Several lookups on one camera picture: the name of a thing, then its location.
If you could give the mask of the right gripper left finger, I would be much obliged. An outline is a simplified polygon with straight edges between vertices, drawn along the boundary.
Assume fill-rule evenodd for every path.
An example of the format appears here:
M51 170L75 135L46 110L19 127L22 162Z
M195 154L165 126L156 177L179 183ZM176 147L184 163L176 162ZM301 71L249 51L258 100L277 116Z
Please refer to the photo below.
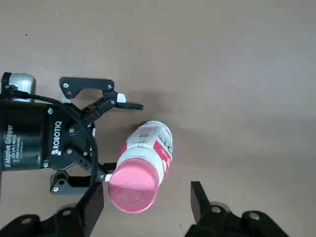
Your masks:
M58 210L46 220L26 214L0 230L2 237L88 237L104 208L101 183L94 183L74 206Z

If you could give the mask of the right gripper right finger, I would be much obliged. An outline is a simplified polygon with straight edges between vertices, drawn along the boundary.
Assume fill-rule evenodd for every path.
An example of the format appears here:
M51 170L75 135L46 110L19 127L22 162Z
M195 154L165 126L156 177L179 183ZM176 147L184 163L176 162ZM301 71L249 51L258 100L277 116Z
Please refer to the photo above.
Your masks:
M201 182L191 182L191 209L195 223L187 237L286 237L288 234L266 213L251 210L241 217L210 202Z

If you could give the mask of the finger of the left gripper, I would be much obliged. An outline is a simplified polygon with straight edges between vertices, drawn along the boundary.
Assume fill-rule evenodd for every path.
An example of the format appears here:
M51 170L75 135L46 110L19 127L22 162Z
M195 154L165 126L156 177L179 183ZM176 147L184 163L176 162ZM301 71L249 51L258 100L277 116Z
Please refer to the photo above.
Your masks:
M71 176L66 170L57 171L50 181L52 195L83 195L94 184L109 182L117 164L99 164L90 154L67 155L71 161L88 173L87 176Z
M64 96L71 100L83 90L100 90L102 97L81 110L81 119L85 125L98 120L112 108L127 110L143 110L143 105L128 102L124 94L115 91L115 84L111 79L61 77L60 88Z

